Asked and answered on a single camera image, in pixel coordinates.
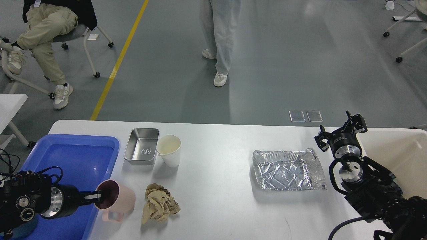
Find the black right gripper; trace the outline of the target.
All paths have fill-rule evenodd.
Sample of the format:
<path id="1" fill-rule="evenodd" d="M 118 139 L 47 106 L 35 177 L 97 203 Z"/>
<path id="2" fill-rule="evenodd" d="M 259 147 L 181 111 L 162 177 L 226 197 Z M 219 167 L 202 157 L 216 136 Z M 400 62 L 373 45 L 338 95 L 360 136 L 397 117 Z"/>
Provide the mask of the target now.
<path id="1" fill-rule="evenodd" d="M 351 115 L 349 111 L 346 111 L 346 115 L 348 119 L 344 124 L 344 133 L 327 132 L 325 127 L 320 125 L 320 131 L 314 137 L 318 148 L 322 152 L 326 152 L 330 148 L 334 158 L 343 158 L 350 154 L 357 157 L 362 155 L 362 148 L 356 134 L 368 132 L 365 119 L 360 113 Z"/>

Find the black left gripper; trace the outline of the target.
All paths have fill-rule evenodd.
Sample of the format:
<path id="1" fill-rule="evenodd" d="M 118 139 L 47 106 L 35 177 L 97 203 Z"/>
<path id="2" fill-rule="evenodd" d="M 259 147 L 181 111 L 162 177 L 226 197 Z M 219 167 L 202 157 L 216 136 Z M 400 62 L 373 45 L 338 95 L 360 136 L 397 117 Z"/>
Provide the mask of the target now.
<path id="1" fill-rule="evenodd" d="M 59 184 L 51 187 L 51 202 L 49 208 L 41 213 L 47 220 L 72 215 L 79 206 L 101 203 L 104 200 L 102 190 L 82 191 L 70 184 Z"/>

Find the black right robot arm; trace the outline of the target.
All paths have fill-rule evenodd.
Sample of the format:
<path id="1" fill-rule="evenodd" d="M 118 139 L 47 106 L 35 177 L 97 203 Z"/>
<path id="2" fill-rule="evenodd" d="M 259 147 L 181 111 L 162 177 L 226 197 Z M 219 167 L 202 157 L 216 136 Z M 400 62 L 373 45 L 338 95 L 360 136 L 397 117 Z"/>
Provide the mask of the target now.
<path id="1" fill-rule="evenodd" d="M 329 178 L 334 190 L 343 194 L 346 201 L 360 217 L 344 221 L 329 234 L 332 240 L 340 228 L 358 221 L 368 223 L 381 220 L 390 231 L 375 230 L 374 240 L 425 240 L 426 199 L 403 197 L 402 188 L 395 182 L 396 176 L 386 167 L 363 156 L 357 139 L 358 133 L 368 131 L 361 114 L 346 111 L 347 121 L 342 127 L 327 132 L 319 126 L 314 137 L 322 152 L 331 150 L 333 161 L 329 165 Z"/>

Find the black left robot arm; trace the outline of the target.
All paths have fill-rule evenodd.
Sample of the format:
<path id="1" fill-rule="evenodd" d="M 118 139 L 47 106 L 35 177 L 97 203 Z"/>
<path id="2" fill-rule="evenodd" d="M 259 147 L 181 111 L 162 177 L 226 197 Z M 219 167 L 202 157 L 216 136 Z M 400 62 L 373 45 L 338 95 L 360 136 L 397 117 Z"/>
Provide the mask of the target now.
<path id="1" fill-rule="evenodd" d="M 40 171 L 19 171 L 14 173 L 11 155 L 1 150 L 1 158 L 8 167 L 8 173 L 1 173 L 1 233 L 5 240 L 13 237 L 13 230 L 33 220 L 36 215 L 52 220 L 72 215 L 80 206 L 101 203 L 105 191 L 79 191 L 70 184 L 59 184 L 60 174 L 47 174 L 54 166 Z"/>

